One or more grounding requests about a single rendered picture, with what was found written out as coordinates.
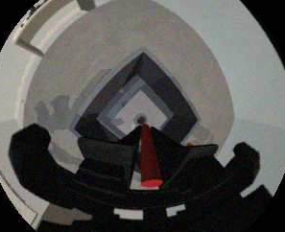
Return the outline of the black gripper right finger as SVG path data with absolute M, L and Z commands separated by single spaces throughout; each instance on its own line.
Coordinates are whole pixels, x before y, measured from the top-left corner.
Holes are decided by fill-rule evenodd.
M 215 155 L 219 146 L 216 144 L 202 144 L 202 146 L 181 146 L 176 140 L 170 139 L 164 132 L 151 127 L 154 150 L 156 151 L 158 167 L 162 178 L 162 184 L 158 189 L 170 188 L 169 182 L 176 178 L 180 170 L 189 159 L 200 158 L 206 155 Z

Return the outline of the red peg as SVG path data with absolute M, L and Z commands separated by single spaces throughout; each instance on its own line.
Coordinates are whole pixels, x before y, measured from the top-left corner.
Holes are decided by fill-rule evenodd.
M 142 125 L 141 135 L 141 185 L 143 188 L 154 188 L 162 184 L 157 153 L 154 150 L 150 125 Z

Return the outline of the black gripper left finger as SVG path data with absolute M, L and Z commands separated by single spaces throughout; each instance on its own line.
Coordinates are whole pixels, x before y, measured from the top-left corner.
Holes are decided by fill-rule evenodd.
M 115 163 L 124 166 L 124 180 L 128 181 L 128 189 L 131 188 L 131 179 L 134 173 L 135 158 L 137 158 L 139 143 L 141 143 L 142 125 L 135 128 L 123 139 L 103 140 L 92 136 L 80 136 L 77 140 L 78 147 L 83 158 L 92 158 L 96 161 Z

